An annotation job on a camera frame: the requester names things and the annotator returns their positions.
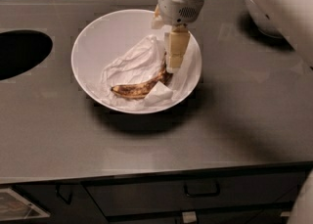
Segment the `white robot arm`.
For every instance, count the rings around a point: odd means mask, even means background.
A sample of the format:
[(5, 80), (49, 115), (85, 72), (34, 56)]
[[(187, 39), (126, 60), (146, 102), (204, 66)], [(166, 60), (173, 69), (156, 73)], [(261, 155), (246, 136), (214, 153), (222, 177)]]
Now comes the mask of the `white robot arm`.
[[(284, 36), (304, 62), (313, 66), (313, 0), (252, 0), (272, 25)], [(183, 62), (189, 33), (187, 25), (196, 21), (204, 0), (157, 0), (152, 28), (172, 27), (165, 45), (166, 64), (171, 73)]]

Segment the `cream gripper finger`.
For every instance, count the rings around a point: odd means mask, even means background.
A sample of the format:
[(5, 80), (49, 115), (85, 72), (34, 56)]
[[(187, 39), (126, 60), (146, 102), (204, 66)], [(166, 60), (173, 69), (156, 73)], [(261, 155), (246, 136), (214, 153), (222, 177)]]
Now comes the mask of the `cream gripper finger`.
[(161, 29), (163, 26), (164, 22), (159, 6), (156, 6), (152, 20), (152, 29)]
[(173, 26), (169, 32), (164, 33), (166, 70), (169, 73), (174, 73), (181, 67), (189, 41), (190, 32), (184, 25)]

